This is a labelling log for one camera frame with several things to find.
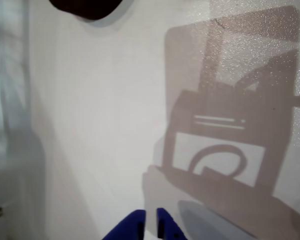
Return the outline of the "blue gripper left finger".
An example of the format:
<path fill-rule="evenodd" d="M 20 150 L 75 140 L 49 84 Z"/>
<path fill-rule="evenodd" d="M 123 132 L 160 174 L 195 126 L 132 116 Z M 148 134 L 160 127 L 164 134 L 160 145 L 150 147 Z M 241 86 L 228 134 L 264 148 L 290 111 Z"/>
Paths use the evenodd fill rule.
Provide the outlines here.
<path fill-rule="evenodd" d="M 103 240 L 143 240 L 146 211 L 137 209 L 121 220 Z"/>

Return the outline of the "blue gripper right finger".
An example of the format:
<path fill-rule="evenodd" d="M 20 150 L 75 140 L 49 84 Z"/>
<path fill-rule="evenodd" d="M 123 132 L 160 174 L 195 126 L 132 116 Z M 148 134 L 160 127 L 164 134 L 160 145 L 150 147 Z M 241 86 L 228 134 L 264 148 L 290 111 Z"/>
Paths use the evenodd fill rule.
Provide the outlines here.
<path fill-rule="evenodd" d="M 186 236 L 164 208 L 156 210 L 157 237 L 162 240 L 186 240 Z"/>

